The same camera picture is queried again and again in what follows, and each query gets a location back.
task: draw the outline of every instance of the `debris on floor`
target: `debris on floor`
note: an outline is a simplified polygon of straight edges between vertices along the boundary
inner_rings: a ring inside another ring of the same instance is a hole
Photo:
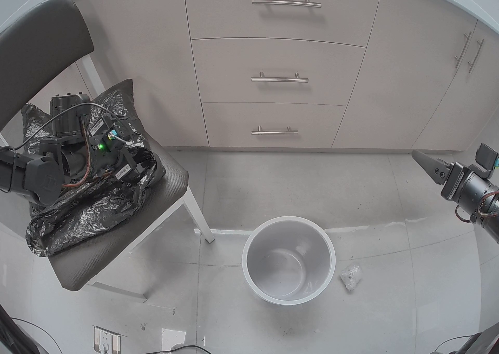
[[[341,271],[340,277],[346,288],[351,292],[357,287],[359,280],[362,279],[362,268],[360,268],[359,264],[353,263]]]

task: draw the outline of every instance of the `crumpled plastic wrap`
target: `crumpled plastic wrap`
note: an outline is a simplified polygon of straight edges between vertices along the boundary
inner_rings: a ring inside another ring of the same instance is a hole
[[[142,135],[144,127],[133,104],[131,80],[123,81],[99,95],[93,102],[101,104],[118,115],[126,115],[132,129],[139,133],[129,151],[137,163],[147,165],[134,183],[117,181],[112,176],[92,180],[78,188],[63,189],[59,200],[51,206],[31,205],[31,222],[26,231],[26,241],[31,251],[41,257],[51,256],[83,240],[109,231],[134,214],[146,201],[150,186],[156,183],[165,170]],[[89,130],[100,118],[103,110],[91,107],[88,117]],[[50,116],[32,104],[22,109],[24,136],[29,137]],[[52,134],[49,124],[32,139],[25,151],[38,153],[40,138]]]
[[[359,264],[353,263],[341,271],[340,278],[345,283],[348,291],[351,292],[357,287],[359,280],[362,279],[362,268],[360,268]]]

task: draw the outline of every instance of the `electrical outlet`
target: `electrical outlet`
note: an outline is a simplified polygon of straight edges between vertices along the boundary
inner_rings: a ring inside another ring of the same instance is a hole
[[[94,350],[100,354],[120,354],[121,335],[94,326]]]

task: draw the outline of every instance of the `white plastic bin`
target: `white plastic bin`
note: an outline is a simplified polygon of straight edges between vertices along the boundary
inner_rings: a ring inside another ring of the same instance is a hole
[[[262,299],[291,306],[317,297],[331,282],[336,255],[331,239],[301,217],[261,224],[246,241],[242,270]]]

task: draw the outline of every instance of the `metal handle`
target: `metal handle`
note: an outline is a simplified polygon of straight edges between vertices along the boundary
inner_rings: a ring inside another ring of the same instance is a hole
[[[463,47],[463,51],[461,52],[461,55],[458,57],[454,56],[454,58],[457,60],[456,68],[459,67],[459,64],[461,64],[461,59],[463,58],[463,55],[465,54],[466,48],[468,47],[468,42],[470,41],[471,38],[471,31],[468,35],[464,34],[466,37],[466,42],[465,42],[465,47]]]
[[[252,135],[297,135],[298,131],[293,131],[291,130],[291,127],[288,126],[288,128],[285,131],[262,131],[261,126],[258,127],[258,131],[251,131]]]
[[[482,39],[482,41],[480,42],[479,40],[477,40],[477,43],[478,45],[480,46],[478,48],[478,51],[477,51],[477,55],[475,56],[475,59],[473,60],[473,63],[470,63],[468,61],[468,65],[470,66],[470,70],[468,71],[470,74],[473,72],[474,68],[475,68],[475,65],[477,65],[477,60],[478,60],[478,56],[480,55],[480,52],[482,51],[482,47],[483,47],[483,43],[485,42],[485,39]]]
[[[252,0],[252,4],[283,4],[286,6],[303,6],[306,8],[321,8],[322,4],[310,0],[304,1],[279,1],[279,0]]]
[[[308,83],[308,78],[300,78],[300,74],[294,73],[294,78],[267,77],[260,71],[260,76],[252,76],[251,82],[302,82]]]

